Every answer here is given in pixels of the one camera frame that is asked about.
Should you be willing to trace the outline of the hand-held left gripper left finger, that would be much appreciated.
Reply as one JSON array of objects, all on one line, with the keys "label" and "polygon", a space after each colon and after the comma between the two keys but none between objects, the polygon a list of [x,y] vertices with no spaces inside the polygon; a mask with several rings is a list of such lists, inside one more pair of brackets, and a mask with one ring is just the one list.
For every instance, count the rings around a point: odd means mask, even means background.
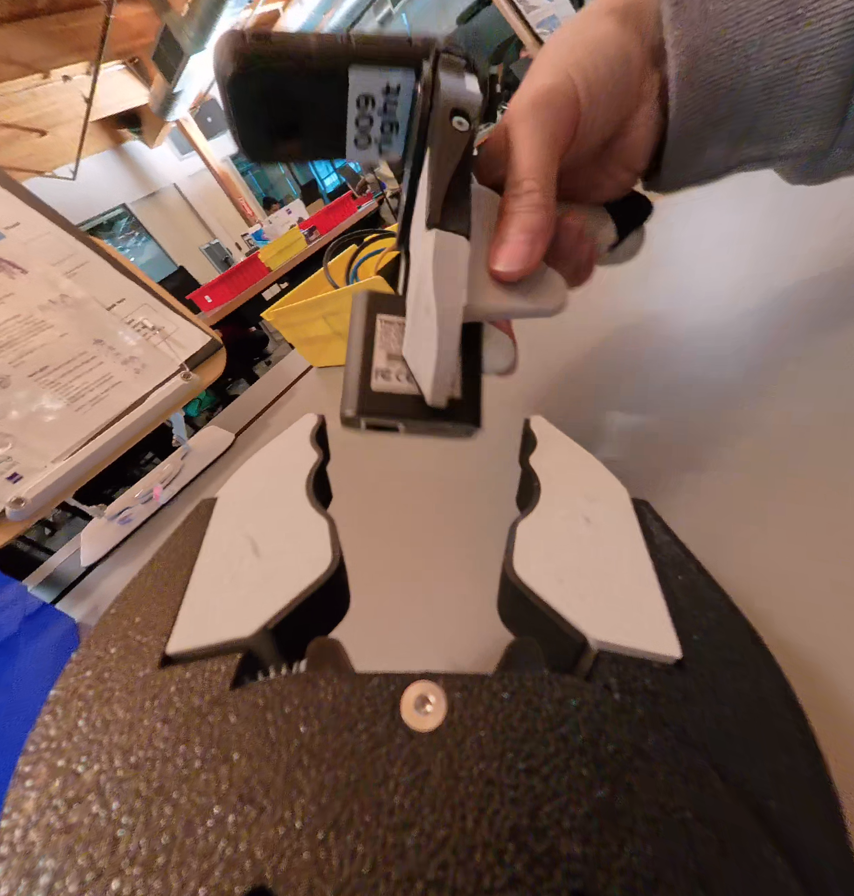
[{"label": "hand-held left gripper left finger", "polygon": [[298,668],[346,617],[351,591],[328,475],[323,415],[307,413],[217,491],[164,663],[239,653]]}]

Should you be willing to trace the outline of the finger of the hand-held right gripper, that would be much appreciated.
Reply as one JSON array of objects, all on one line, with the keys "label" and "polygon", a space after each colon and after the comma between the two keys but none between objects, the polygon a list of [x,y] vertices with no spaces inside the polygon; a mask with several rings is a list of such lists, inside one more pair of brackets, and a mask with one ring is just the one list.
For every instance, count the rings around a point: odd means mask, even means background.
[{"label": "finger of the hand-held right gripper", "polygon": [[427,226],[430,175],[421,173],[410,222],[403,359],[426,403],[452,398],[467,299],[469,240]]}]

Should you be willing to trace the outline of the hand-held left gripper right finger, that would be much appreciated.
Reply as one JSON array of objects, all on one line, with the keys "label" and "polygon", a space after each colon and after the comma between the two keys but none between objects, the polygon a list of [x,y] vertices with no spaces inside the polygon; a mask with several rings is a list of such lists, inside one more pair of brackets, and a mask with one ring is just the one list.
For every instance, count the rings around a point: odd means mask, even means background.
[{"label": "hand-held left gripper right finger", "polygon": [[602,653],[679,663],[679,634],[625,487],[539,415],[523,421],[518,460],[499,587],[506,630],[555,674],[576,674]]}]

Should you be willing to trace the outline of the small black network adapter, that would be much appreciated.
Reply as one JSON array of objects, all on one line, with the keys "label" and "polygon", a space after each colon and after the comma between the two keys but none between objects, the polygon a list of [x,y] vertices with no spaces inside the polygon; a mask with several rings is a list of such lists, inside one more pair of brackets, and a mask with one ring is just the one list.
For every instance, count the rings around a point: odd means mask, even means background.
[{"label": "small black network adapter", "polygon": [[424,400],[402,355],[404,309],[404,300],[394,293],[354,293],[339,411],[342,425],[362,431],[472,436],[481,424],[481,324],[463,326],[453,396],[443,409],[435,409]]}]

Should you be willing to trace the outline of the large yellow plastic bin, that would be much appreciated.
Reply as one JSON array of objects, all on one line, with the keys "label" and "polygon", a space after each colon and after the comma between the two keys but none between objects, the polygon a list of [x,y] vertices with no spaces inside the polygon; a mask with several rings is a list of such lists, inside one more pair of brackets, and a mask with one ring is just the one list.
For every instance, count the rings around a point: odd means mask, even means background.
[{"label": "large yellow plastic bin", "polygon": [[344,365],[354,298],[395,292],[397,230],[360,230],[331,241],[321,267],[266,309],[263,321],[311,366]]}]

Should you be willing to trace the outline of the person's right forearm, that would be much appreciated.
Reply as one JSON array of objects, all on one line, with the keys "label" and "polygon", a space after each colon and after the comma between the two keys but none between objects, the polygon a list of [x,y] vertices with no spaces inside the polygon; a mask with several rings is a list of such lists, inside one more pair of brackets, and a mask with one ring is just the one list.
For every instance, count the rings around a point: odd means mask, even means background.
[{"label": "person's right forearm", "polygon": [[658,193],[773,170],[854,176],[854,1],[661,2],[665,135]]}]

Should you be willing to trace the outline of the grey desk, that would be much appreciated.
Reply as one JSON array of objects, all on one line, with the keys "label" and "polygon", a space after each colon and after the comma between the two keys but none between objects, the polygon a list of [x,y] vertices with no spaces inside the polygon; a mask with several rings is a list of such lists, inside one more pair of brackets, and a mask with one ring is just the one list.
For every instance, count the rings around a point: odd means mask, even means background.
[{"label": "grey desk", "polygon": [[335,636],[365,671],[488,672],[523,420],[540,415],[647,500],[764,638],[854,846],[854,178],[740,175],[660,197],[646,241],[560,315],[521,321],[475,436],[354,432],[343,371],[277,363],[224,412],[229,451],[60,607],[90,631],[195,504],[302,415],[327,421],[352,591]]}]

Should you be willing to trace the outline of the person's right hand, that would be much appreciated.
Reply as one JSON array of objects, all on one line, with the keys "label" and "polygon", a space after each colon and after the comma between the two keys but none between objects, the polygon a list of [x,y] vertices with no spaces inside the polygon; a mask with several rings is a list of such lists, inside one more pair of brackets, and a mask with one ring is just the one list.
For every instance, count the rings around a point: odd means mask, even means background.
[{"label": "person's right hand", "polygon": [[569,287],[598,249],[576,206],[627,195],[649,168],[665,124],[661,2],[589,2],[534,57],[478,149],[478,181],[500,194],[488,270],[518,282],[541,263]]}]

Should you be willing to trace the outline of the clear plastic bag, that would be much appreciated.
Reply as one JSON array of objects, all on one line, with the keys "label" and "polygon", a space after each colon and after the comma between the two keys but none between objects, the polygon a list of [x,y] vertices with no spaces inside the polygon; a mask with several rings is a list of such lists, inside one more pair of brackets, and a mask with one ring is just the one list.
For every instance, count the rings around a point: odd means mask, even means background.
[{"label": "clear plastic bag", "polygon": [[205,427],[107,506],[81,533],[79,564],[95,566],[152,518],[234,443],[235,434]]}]

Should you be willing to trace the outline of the red plastic bin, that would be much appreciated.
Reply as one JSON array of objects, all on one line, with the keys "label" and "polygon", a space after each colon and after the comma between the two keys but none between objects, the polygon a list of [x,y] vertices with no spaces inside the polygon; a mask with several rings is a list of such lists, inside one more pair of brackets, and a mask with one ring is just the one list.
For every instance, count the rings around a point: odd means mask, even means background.
[{"label": "red plastic bin", "polygon": [[245,290],[256,285],[271,273],[259,253],[245,258],[224,273],[197,287],[187,296],[191,306],[201,313],[210,313],[239,297]]},{"label": "red plastic bin", "polygon": [[353,218],[361,208],[372,204],[373,200],[374,196],[371,192],[358,196],[352,191],[348,191],[310,215],[309,218],[301,220],[297,227],[303,233],[315,232],[317,235],[314,239],[323,237],[343,225],[349,218]]}]

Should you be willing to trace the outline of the small yellow plastic bin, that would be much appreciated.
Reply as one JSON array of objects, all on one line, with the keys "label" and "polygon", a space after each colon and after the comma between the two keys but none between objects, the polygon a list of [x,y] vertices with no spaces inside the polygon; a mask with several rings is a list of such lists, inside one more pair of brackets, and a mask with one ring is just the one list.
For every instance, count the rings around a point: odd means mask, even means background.
[{"label": "small yellow plastic bin", "polygon": [[261,263],[273,272],[299,256],[308,246],[305,234],[294,225],[280,237],[261,247],[257,251],[257,256]]}]

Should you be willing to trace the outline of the blue plastic bin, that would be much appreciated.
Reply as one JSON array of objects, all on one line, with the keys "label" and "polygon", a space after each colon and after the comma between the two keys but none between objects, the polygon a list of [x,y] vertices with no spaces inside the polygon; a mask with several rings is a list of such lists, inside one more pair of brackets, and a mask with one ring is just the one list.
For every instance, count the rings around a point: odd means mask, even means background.
[{"label": "blue plastic bin", "polygon": [[71,616],[0,571],[0,813],[28,735],[79,643]]}]

